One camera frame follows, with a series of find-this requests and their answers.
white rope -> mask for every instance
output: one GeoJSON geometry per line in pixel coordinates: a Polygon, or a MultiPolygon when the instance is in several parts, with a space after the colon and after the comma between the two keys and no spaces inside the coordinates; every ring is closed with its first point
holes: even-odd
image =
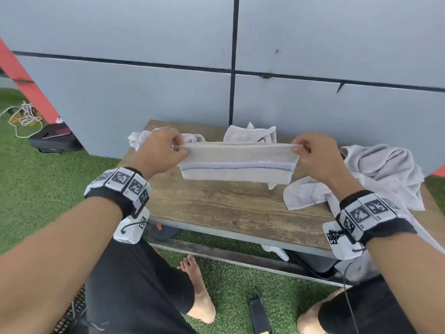
{"type": "Polygon", "coordinates": [[[29,138],[35,134],[37,134],[38,132],[40,132],[43,129],[43,123],[42,117],[36,117],[34,116],[33,110],[32,110],[32,104],[31,103],[26,103],[25,101],[23,102],[22,106],[10,106],[9,108],[6,108],[5,110],[3,110],[2,113],[0,113],[0,117],[7,112],[9,109],[12,108],[18,108],[18,110],[16,112],[14,112],[14,114],[12,114],[11,118],[9,118],[8,123],[10,125],[12,125],[15,129],[16,129],[16,137],[18,138],[29,138]],[[22,126],[27,126],[32,122],[39,122],[40,123],[40,129],[32,134],[30,134],[29,136],[19,136],[18,131],[17,131],[17,125],[11,123],[11,121],[13,120],[14,116],[17,115],[18,113],[21,113],[23,115],[23,117],[19,118],[19,123],[22,126]]]}

black bag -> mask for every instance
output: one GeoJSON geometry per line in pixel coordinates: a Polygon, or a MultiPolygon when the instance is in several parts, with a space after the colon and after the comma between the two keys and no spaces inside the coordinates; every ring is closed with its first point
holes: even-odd
{"type": "Polygon", "coordinates": [[[62,153],[79,151],[81,143],[65,123],[48,124],[37,134],[29,138],[29,143],[38,151],[45,153],[62,153]]]}

green turf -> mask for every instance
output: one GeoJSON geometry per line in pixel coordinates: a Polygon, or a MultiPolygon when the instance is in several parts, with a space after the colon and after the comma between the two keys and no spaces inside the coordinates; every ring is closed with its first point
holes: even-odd
{"type": "MultiPolygon", "coordinates": [[[[0,89],[1,111],[19,105],[23,100],[17,90],[0,89]]],[[[27,139],[16,138],[14,128],[7,124],[7,120],[7,115],[0,120],[0,253],[80,202],[85,186],[118,162],[89,156],[85,151],[41,154],[29,145],[27,139]]],[[[445,211],[445,179],[429,177],[426,184],[445,211]]],[[[191,231],[183,231],[177,238],[275,257],[259,245],[243,241],[191,231]]],[[[183,255],[169,251],[162,251],[162,255],[173,266],[183,258],[183,255]]],[[[335,289],[231,264],[204,259],[197,261],[217,310],[216,320],[210,326],[187,318],[199,333],[253,333],[248,300],[254,286],[262,293],[274,333],[297,333],[298,315],[335,289]]]]}

cable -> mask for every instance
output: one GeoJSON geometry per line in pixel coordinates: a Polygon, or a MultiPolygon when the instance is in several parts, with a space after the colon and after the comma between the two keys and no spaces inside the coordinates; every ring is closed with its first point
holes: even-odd
{"type": "Polygon", "coordinates": [[[359,328],[357,326],[356,317],[354,316],[353,308],[351,307],[351,303],[349,302],[349,298],[348,298],[348,293],[346,291],[346,272],[348,271],[349,266],[351,266],[351,264],[353,264],[355,261],[356,260],[354,259],[354,261],[350,262],[348,264],[348,266],[346,266],[346,269],[344,270],[344,273],[343,273],[343,289],[344,289],[344,295],[346,296],[346,302],[348,303],[349,310],[351,311],[351,315],[353,317],[354,327],[356,328],[357,334],[360,334],[359,328]]]}
{"type": "Polygon", "coordinates": [[[29,137],[39,133],[43,129],[43,123],[42,123],[43,118],[34,116],[34,112],[33,112],[34,109],[32,107],[32,104],[31,103],[26,103],[25,101],[23,101],[23,104],[21,106],[10,106],[9,108],[3,110],[3,112],[0,113],[0,117],[5,112],[7,112],[9,109],[12,109],[12,108],[18,108],[18,110],[16,112],[14,112],[14,114],[12,114],[11,118],[9,118],[8,123],[9,123],[9,125],[12,125],[16,129],[16,137],[18,137],[18,138],[29,138],[29,137]],[[19,123],[22,126],[27,126],[27,125],[29,125],[32,122],[39,122],[40,123],[40,129],[38,131],[30,134],[29,136],[19,136],[18,131],[17,131],[17,125],[11,123],[11,121],[14,118],[14,116],[17,115],[19,112],[23,115],[23,117],[19,118],[19,123]]]}
{"type": "Polygon", "coordinates": [[[140,221],[140,222],[138,222],[138,223],[131,223],[131,224],[125,225],[123,228],[121,228],[121,233],[122,233],[122,234],[125,234],[124,229],[127,228],[127,227],[129,227],[129,226],[139,225],[139,224],[148,224],[148,223],[149,223],[149,221],[147,220],[147,221],[140,221]]]}

wall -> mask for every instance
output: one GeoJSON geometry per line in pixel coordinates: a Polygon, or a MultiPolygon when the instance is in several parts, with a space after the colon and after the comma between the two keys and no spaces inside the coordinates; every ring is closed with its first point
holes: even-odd
{"type": "Polygon", "coordinates": [[[429,174],[445,163],[444,6],[0,0],[0,37],[91,154],[122,157],[149,119],[252,122],[407,147],[429,174]]]}

